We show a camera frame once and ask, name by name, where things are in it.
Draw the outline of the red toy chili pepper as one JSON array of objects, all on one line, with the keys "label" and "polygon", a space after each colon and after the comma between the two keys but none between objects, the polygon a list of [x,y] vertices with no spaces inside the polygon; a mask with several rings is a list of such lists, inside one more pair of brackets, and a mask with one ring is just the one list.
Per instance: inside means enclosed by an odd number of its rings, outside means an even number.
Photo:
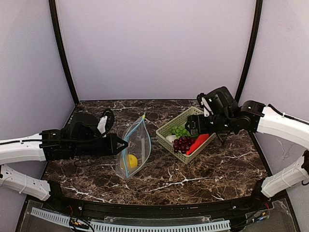
[{"label": "red toy chili pepper", "polygon": [[195,152],[205,141],[210,137],[209,134],[201,134],[197,137],[195,142],[190,146],[190,149],[186,152],[186,155],[189,156]]}]

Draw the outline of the clear zip top bag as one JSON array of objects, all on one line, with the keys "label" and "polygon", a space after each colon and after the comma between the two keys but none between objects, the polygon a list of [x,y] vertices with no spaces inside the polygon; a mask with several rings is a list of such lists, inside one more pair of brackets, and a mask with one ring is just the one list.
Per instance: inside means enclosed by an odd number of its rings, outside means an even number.
[{"label": "clear zip top bag", "polygon": [[[143,168],[151,154],[151,138],[146,128],[145,114],[124,131],[122,139],[128,142],[128,147],[116,156],[115,171],[122,179],[129,179]],[[137,157],[136,168],[128,168],[128,154]]]}]

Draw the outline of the yellow toy lemon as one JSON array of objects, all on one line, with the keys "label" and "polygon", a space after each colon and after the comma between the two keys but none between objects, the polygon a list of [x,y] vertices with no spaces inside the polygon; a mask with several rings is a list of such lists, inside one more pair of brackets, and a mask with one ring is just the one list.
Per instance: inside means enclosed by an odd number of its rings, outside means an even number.
[{"label": "yellow toy lemon", "polygon": [[128,154],[127,160],[128,160],[128,168],[129,169],[133,169],[133,168],[136,168],[138,166],[138,159],[135,155]]}]

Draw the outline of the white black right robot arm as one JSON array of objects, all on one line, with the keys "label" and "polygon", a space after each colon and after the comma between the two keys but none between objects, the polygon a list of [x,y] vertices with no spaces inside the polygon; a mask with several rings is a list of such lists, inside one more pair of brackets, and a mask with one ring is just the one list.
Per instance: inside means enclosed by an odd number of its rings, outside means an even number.
[{"label": "white black right robot arm", "polygon": [[208,94],[200,93],[197,101],[204,112],[187,118],[185,128],[191,135],[221,132],[269,134],[304,147],[303,155],[278,173],[256,183],[252,196],[269,199],[309,177],[309,123],[278,111],[271,104],[246,101],[239,106],[226,87]]}]

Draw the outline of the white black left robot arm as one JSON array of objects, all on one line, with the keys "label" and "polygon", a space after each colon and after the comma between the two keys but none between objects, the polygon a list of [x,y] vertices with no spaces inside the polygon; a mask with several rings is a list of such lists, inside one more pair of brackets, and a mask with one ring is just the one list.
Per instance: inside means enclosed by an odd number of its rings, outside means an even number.
[{"label": "white black left robot arm", "polygon": [[43,130],[32,136],[2,140],[0,143],[0,185],[41,201],[62,194],[54,181],[39,180],[22,174],[8,165],[24,161],[72,160],[76,156],[117,155],[128,143],[110,133],[114,114],[107,109],[100,118],[77,113],[68,125],[58,130]]}]

